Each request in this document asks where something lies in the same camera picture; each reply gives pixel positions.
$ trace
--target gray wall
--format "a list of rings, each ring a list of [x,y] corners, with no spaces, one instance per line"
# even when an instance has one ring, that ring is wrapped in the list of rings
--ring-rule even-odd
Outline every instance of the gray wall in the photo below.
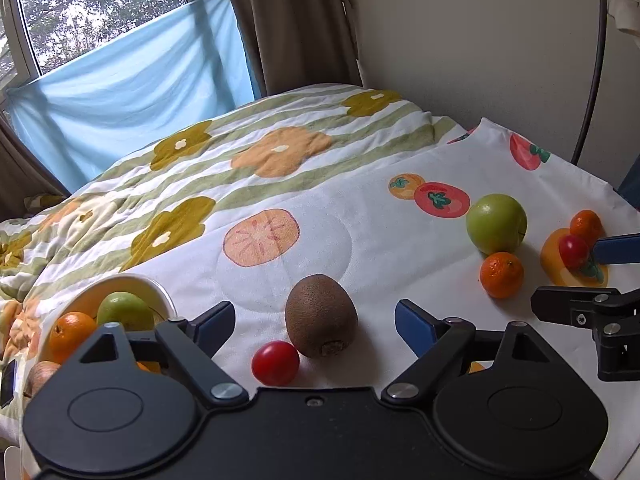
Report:
[[[571,158],[598,0],[352,0],[365,83],[470,128],[483,117]],[[640,49],[609,18],[580,166],[617,186],[640,153]]]

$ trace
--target brown kiwi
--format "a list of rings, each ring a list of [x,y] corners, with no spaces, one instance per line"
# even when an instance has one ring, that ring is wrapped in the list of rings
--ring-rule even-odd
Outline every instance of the brown kiwi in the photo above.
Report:
[[[358,327],[353,301],[324,274],[296,283],[287,298],[284,319],[291,343],[310,358],[341,352],[353,342]]]

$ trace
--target white bowl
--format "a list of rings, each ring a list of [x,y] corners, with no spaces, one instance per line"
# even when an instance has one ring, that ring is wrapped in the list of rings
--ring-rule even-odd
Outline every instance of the white bowl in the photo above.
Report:
[[[154,280],[139,274],[118,274],[103,278],[89,286],[75,298],[73,298],[66,308],[60,312],[64,316],[69,312],[84,312],[95,319],[98,314],[98,307],[102,300],[112,292],[130,292],[135,294],[154,311],[154,321],[156,324],[177,316],[174,302],[167,294],[167,291]],[[49,334],[42,346],[42,352],[38,361],[50,361],[49,355]]]

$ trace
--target green apple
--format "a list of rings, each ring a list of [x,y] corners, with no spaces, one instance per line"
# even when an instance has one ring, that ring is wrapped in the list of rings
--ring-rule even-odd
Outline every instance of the green apple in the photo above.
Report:
[[[484,254],[513,253],[527,232],[527,215],[509,195],[485,195],[467,211],[466,232]]]
[[[96,322],[102,325],[118,322],[127,332],[153,330],[154,313],[148,305],[130,292],[112,292],[98,307]]]

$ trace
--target cable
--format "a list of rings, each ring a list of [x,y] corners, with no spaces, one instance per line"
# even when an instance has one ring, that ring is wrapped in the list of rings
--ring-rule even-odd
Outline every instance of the cable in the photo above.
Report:
[[[596,97],[598,96],[598,88],[600,87],[600,76],[602,75],[602,64],[604,62],[604,46],[607,41],[607,0],[600,0],[600,23],[598,25],[598,47],[596,50],[596,63],[593,67],[593,77],[591,78],[591,90],[589,92],[589,100],[587,101],[587,109],[584,111],[584,119],[582,120],[582,128],[580,129],[580,136],[578,136],[578,142],[575,145],[574,156],[571,158],[571,163],[574,166],[578,165],[582,148],[584,147],[584,141],[587,138],[589,126],[591,125],[591,117],[593,116],[593,109],[596,105]]]

